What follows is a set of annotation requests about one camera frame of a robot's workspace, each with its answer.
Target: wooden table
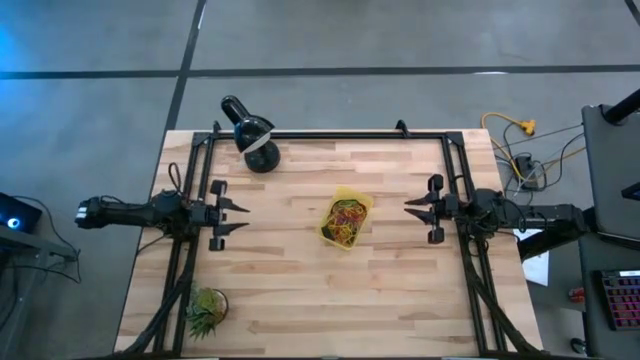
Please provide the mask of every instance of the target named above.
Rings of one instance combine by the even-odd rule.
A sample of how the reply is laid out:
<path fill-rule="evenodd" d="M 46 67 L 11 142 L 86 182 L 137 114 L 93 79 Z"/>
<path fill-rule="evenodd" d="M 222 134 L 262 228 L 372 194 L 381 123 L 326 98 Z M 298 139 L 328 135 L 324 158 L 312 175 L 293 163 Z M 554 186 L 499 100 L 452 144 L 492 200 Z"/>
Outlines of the wooden table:
<path fill-rule="evenodd" d="M 500 189 L 488 133 L 462 131 L 476 187 Z M 167 134 L 154 193 L 172 188 L 170 162 L 186 171 L 192 134 Z M 195 281 L 222 290 L 230 310 L 215 336 L 199 341 L 185 337 L 183 355 L 476 355 L 453 224 L 444 224 L 444 243 L 429 245 L 428 228 L 403 211 L 406 200 L 425 194 L 431 174 L 445 174 L 439 142 L 276 142 L 282 160 L 268 174 L 250 172 L 231 141 L 216 142 L 209 183 L 227 180 L 227 196 L 251 210 L 229 212 L 229 222 L 251 225 L 232 233 L 222 252 L 208 250 L 211 231 L 202 231 Z M 314 232 L 338 184 L 375 199 L 368 224 L 350 252 L 328 245 Z M 213 203 L 213 195 L 206 201 Z M 144 230 L 140 246 L 158 235 L 158 230 Z M 116 350 L 131 344 L 158 309 L 170 243 L 163 240 L 138 256 Z M 497 234 L 490 244 L 499 303 L 527 340 L 541 348 L 516 243 Z M 490 348 L 495 348 L 484 305 L 483 317 Z M 175 309 L 167 346 L 174 321 Z"/>

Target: succulent plant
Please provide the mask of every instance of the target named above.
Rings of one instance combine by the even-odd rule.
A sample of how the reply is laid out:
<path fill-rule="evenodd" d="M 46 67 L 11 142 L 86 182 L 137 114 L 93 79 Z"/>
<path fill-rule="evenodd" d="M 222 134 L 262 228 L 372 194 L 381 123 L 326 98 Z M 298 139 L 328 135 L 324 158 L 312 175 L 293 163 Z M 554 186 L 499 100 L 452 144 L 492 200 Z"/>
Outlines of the succulent plant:
<path fill-rule="evenodd" d="M 216 326 L 227 314 L 227 298 L 219 290 L 211 288 L 191 289 L 187 321 L 191 324 L 189 336 L 203 339 L 211 331 L 215 335 Z"/>

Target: concrete floor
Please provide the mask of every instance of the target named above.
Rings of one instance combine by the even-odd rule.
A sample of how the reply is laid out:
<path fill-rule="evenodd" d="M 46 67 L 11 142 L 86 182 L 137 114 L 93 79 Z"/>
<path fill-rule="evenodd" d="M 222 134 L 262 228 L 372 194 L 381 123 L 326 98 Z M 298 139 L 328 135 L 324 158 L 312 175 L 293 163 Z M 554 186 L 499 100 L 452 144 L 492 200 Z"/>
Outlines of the concrete floor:
<path fill-rule="evenodd" d="M 0 71 L 178 70 L 196 3 L 0 0 Z M 619 65 L 640 58 L 638 37 L 623 0 L 210 0 L 191 68 Z M 536 119 L 541 134 L 579 124 L 583 105 L 616 102 L 638 83 L 639 73 L 190 79 L 176 128 L 216 119 L 229 128 L 217 104 L 235 94 L 283 129 L 391 128 L 399 118 L 413 128 L 469 128 L 499 111 Z M 175 86 L 173 78 L 0 81 L 8 170 L 0 191 L 51 207 L 59 231 L 82 249 L 84 280 L 48 277 L 16 358 L 110 352 L 139 230 L 82 231 L 73 217 L 97 194 L 145 201 Z M 492 134 L 504 126 L 492 121 Z M 547 159 L 577 133 L 515 151 Z M 583 153 L 534 203 L 588 207 L 585 178 Z M 554 353 L 570 354 L 568 340 L 581 333 L 579 312 L 560 310 L 579 284 L 569 245 L 551 255 L 551 286 L 530 286 Z"/>

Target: black cable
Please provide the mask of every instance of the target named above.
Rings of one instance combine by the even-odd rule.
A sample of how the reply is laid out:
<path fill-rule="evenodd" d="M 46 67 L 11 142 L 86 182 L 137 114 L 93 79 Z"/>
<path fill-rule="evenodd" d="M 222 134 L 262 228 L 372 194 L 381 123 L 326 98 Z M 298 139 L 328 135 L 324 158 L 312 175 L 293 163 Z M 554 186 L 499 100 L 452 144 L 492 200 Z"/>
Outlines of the black cable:
<path fill-rule="evenodd" d="M 487 241 L 487 239 L 482 238 L 482 240 L 477 240 L 477 241 L 474 239 L 474 240 L 469 240 L 469 241 L 467 242 L 467 247 L 469 248 L 469 255 L 471 255 L 471 256 L 473 256 L 473 257 L 478 257 L 478 256 L 480 256 L 479 254 L 477 254 L 477 253 L 476 253 L 476 254 L 474 254 L 474 253 L 471 251 L 471 247 L 469 246 L 471 243 L 476 244 L 476 246 L 478 246 L 478 243 L 480 243 L 480 244 L 482 244 L 482 247 L 484 247 L 484 252 L 485 252 L 485 253 L 489 252 L 489 242 Z"/>
<path fill-rule="evenodd" d="M 564 164 L 564 152 L 567 150 L 567 148 L 569 147 L 569 145 L 571 145 L 571 143 L 573 143 L 574 141 L 578 140 L 581 136 L 584 136 L 584 133 L 578 134 L 576 135 L 573 139 L 569 140 L 564 147 L 562 148 L 562 152 L 560 153 L 560 174 L 558 175 L 558 179 L 556 179 L 556 181 L 552 182 L 551 184 L 547 185 L 547 188 L 552 187 L 553 185 L 557 184 L 560 182 L 560 180 L 562 179 L 562 168 L 563 168 L 563 164 Z"/>
<path fill-rule="evenodd" d="M 136 252 L 136 256 L 140 255 L 140 253 L 142 252 L 142 250 L 144 250 L 144 249 L 148 248 L 149 246 L 151 246 L 151 245 L 153 245 L 153 244 L 157 243 L 158 241 L 160 241 L 160 240 L 162 240 L 162 239 L 166 238 L 167 236 L 168 236 L 168 235 L 162 235 L 162 236 L 160 236 L 159 238 L 157 238 L 157 239 L 153 240 L 152 242 L 150 242 L 150 243 L 146 244 L 145 246 L 141 247 L 141 248 L 140 248 L 140 249 L 138 249 L 138 251 Z"/>
<path fill-rule="evenodd" d="M 113 196 L 113 195 L 102 195 L 100 196 L 100 201 L 104 201 L 104 199 L 111 199 L 114 200 L 116 202 L 119 202 L 120 204 L 124 204 L 125 202 L 118 199 L 117 197 Z"/>
<path fill-rule="evenodd" d="M 509 146 L 513 146 L 513 145 L 517 145 L 517 144 L 522 144 L 522 143 L 525 143 L 525 142 L 528 142 L 528 141 L 537 140 L 537 139 L 543 138 L 543 137 L 545 137 L 545 136 L 549 136 L 549 135 L 557 134 L 557 133 L 560 133 L 560 132 L 563 132 L 563 131 L 568 131 L 568 130 L 575 129 L 575 128 L 578 128 L 578 127 L 581 127 L 581 126 L 582 126 L 582 123 L 580 123 L 579 125 L 570 126 L 570 127 L 563 128 L 563 129 L 560 129 L 560 130 L 552 131 L 552 132 L 550 132 L 550 133 L 546 133 L 546 134 L 542 134 L 542 135 L 538 135 L 538 136 L 534 136 L 534 137 L 529 137 L 529 138 L 526 138 L 526 139 L 521 140 L 521 141 L 513 142 L 513 143 L 509 144 Z M 505 148 L 505 146 L 504 146 L 504 145 L 503 145 L 503 146 L 496 146 L 496 147 L 494 147 L 494 148 L 493 148 L 493 150 L 495 151 L 495 150 L 503 149 L 503 148 Z"/>
<path fill-rule="evenodd" d="M 171 179 L 171 183 L 176 188 L 176 191 L 178 192 L 178 194 L 183 195 L 182 194 L 182 176 L 180 175 L 180 168 L 178 167 L 178 164 L 175 162 L 172 162 L 169 164 L 169 178 Z"/>
<path fill-rule="evenodd" d="M 508 192 L 513 192 L 513 193 L 517 192 L 516 190 L 509 189 L 509 185 L 511 184 L 511 182 L 513 181 L 515 176 L 516 176 L 516 174 L 512 173 L 511 177 L 509 178 L 509 181 L 507 181 L 507 185 L 504 187 L 505 196 L 506 196 L 506 194 Z M 538 189 L 538 190 L 520 189 L 520 192 L 529 194 L 529 200 L 527 201 L 527 203 L 525 205 L 527 205 L 527 206 L 531 205 L 531 203 L 533 202 L 533 193 L 534 192 L 538 192 L 538 191 L 541 191 L 541 190 L 540 189 Z"/>
<path fill-rule="evenodd" d="M 518 224 L 520 227 L 518 228 L 518 230 L 520 230 L 520 232 L 525 232 L 525 231 L 527 231 L 527 217 L 526 217 L 526 216 L 524 216 L 524 213 L 523 213 L 523 212 L 522 212 L 522 210 L 520 209 L 520 206 L 518 206 L 518 204 L 516 204 L 516 203 L 515 203 L 515 202 L 513 202 L 512 200 L 509 200 L 509 199 L 507 199 L 507 198 L 505 198 L 505 197 L 503 197 L 501 200 L 502 200 L 502 201 L 507 202 L 508 204 L 513 205 L 513 207 L 514 207 L 516 210 L 518 210 L 518 212 L 520 213 L 520 221 L 519 221 L 519 224 Z"/>
<path fill-rule="evenodd" d="M 67 268 L 68 262 L 66 260 L 60 260 L 58 262 L 55 262 L 49 266 L 47 266 L 48 270 L 54 269 L 57 266 L 60 265 L 64 265 L 61 269 L 55 269 L 56 271 L 64 271 Z M 40 284 L 43 284 L 45 281 L 47 281 L 47 277 L 49 276 L 49 273 L 45 271 L 44 276 L 42 277 L 42 280 L 40 280 Z"/>
<path fill-rule="evenodd" d="M 49 224 L 51 225 L 51 230 L 53 231 L 53 233 L 58 237 L 58 239 L 60 241 L 62 241 L 65 245 L 67 245 L 71 249 L 71 251 L 73 251 L 74 254 L 76 254 L 76 258 L 74 260 L 71 260 L 72 262 L 76 263 L 76 273 L 78 275 L 78 279 L 77 280 L 74 279 L 74 281 L 76 281 L 78 284 L 82 283 L 82 276 L 80 275 L 80 251 L 81 250 L 80 249 L 76 249 L 75 246 L 71 245 L 70 242 L 65 240 L 62 237 L 62 235 L 60 235 L 60 233 L 56 229 L 56 226 L 53 223 L 53 216 L 51 215 L 51 210 L 49 210 L 49 207 L 47 207 L 47 205 L 45 205 L 42 201 L 40 201 L 40 200 L 38 200 L 36 198 L 29 197 L 29 196 L 14 195 L 13 197 L 16 198 L 16 199 L 23 199 L 23 200 L 33 201 L 33 202 L 39 204 L 44 209 L 44 211 L 47 213 L 47 216 L 49 217 Z"/>
<path fill-rule="evenodd" d="M 507 147 L 507 152 L 509 153 L 509 156 L 513 159 L 513 153 L 511 152 L 511 146 L 509 145 L 509 141 L 507 140 L 507 132 L 509 131 L 509 129 L 515 125 L 514 123 L 509 123 L 509 125 L 507 125 L 504 128 L 504 131 L 502 132 L 502 139 L 504 140 L 504 146 Z"/>
<path fill-rule="evenodd" d="M 540 162 L 540 161 L 538 161 L 538 160 L 534 160 L 534 161 L 532 161 L 532 162 L 531 162 L 531 164 L 533 164 L 533 165 L 538 164 L 537 166 L 540 166 L 540 168 L 542 169 L 542 181 L 543 181 L 543 185 L 542 185 L 542 187 L 541 187 L 541 188 L 539 188 L 539 189 L 537 189 L 537 190 L 533 190 L 533 191 L 540 192 L 540 191 L 544 191 L 544 190 L 546 190 L 546 189 L 549 187 L 549 185 L 547 185 L 547 184 L 548 184 L 547 168 L 545 168 L 545 167 L 544 167 L 544 164 L 543 164 L 543 163 L 541 163 L 541 162 Z"/>
<path fill-rule="evenodd" d="M 496 155 L 496 154 L 493 154 L 493 156 L 495 156 L 495 157 L 496 157 L 496 159 L 500 159 L 500 160 L 502 160 L 502 161 L 504 161 L 504 162 L 507 162 L 507 164 L 505 164 L 505 165 L 509 165 L 509 166 L 511 166 L 510 164 L 508 164 L 508 163 L 509 163 L 509 160 L 507 160 L 507 159 L 503 158 L 502 156 L 498 156 L 498 155 Z"/>
<path fill-rule="evenodd" d="M 508 233 L 505 231 L 496 231 L 496 232 L 514 236 L 516 239 L 518 239 L 518 241 L 520 241 L 520 238 L 514 233 Z M 504 333 L 507 335 L 509 340 L 511 340 L 511 343 L 516 348 L 516 351 L 523 352 L 523 353 L 531 353 L 531 354 L 533 353 L 542 354 L 540 350 L 536 349 L 534 346 L 532 346 L 527 342 L 526 338 L 522 335 L 522 333 L 520 333 L 516 329 L 516 327 L 511 322 L 511 320 L 509 320 L 509 317 L 500 308 L 495 296 L 491 295 L 491 292 L 488 290 L 487 285 L 483 282 L 482 279 L 480 279 L 480 276 L 476 272 L 476 269 L 471 259 L 465 258 L 463 256 L 462 264 L 463 264 L 463 270 L 467 278 L 467 285 L 471 286 L 473 289 L 476 290 L 477 294 L 480 296 L 480 298 L 484 301 L 485 305 L 489 309 L 489 313 L 491 314 L 491 317 L 495 319 L 495 321 L 497 321 L 498 324 L 500 324 L 502 331 L 504 331 Z"/>
<path fill-rule="evenodd" d="M 52 274 L 56 274 L 56 275 L 60 275 L 63 276 L 71 281 L 73 281 L 76 284 L 80 284 L 82 282 L 82 280 L 78 280 L 73 278 L 72 276 L 69 276 L 61 271 L 57 271 L 57 270 L 51 270 L 51 269 L 47 269 L 47 268 L 43 268 L 43 267 L 39 267 L 39 266 L 31 266 L 31 265 L 14 265 L 14 266 L 10 266 L 9 269 L 34 269 L 34 270 L 40 270 L 40 271 L 45 271 L 47 273 L 52 273 Z"/>
<path fill-rule="evenodd" d="M 537 212 L 537 211 L 534 213 L 534 215 L 540 216 L 544 220 L 544 230 L 546 231 L 547 230 L 547 226 L 549 225 L 549 220 L 547 220 L 547 217 L 544 216 L 543 213 Z"/>
<path fill-rule="evenodd" d="M 17 271 L 13 271 L 13 287 L 11 288 L 11 296 L 13 297 L 13 301 L 11 302 L 11 307 L 9 308 L 9 312 L 7 312 L 7 315 L 5 315 L 4 319 L 2 319 L 2 322 L 0 323 L 0 333 L 2 333 L 2 330 L 4 329 L 4 327 L 7 325 L 7 323 L 9 322 L 9 319 L 11 318 L 11 315 L 13 314 L 13 311 L 16 309 L 16 305 L 18 305 L 18 272 Z"/>
<path fill-rule="evenodd" d="M 514 232 L 509 232 L 509 231 L 502 231 L 502 230 L 496 230 L 494 232 L 497 232 L 499 234 L 506 234 L 506 235 L 511 235 L 513 237 L 516 238 L 516 240 L 521 241 L 520 237 L 518 235 L 516 235 Z"/>

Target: lamp base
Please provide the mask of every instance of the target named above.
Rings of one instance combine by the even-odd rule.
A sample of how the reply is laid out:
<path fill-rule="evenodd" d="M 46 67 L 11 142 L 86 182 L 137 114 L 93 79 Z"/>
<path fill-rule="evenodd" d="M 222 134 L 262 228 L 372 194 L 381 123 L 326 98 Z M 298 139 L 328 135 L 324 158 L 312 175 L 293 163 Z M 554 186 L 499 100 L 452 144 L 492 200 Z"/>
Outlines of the lamp base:
<path fill-rule="evenodd" d="M 266 173 L 280 163 L 280 150 L 273 141 L 267 141 L 255 151 L 244 154 L 244 162 L 249 170 L 257 173 Z"/>

